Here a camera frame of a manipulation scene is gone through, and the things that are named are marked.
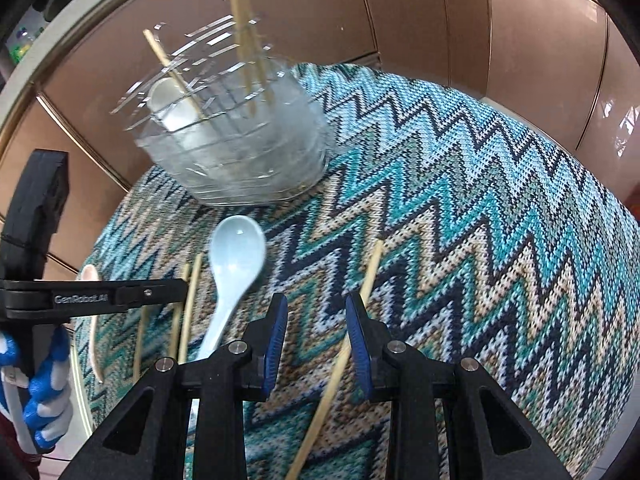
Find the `left blue-white gloved hand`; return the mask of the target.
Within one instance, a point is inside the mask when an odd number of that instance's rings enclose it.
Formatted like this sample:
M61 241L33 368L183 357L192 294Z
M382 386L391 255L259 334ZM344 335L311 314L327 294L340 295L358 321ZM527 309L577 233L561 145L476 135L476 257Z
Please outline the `left blue-white gloved hand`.
M1 415L13 426L18 448L27 455L50 452L67 434L70 400L70 338L55 327L47 356L32 378L19 368L16 340L1 332Z

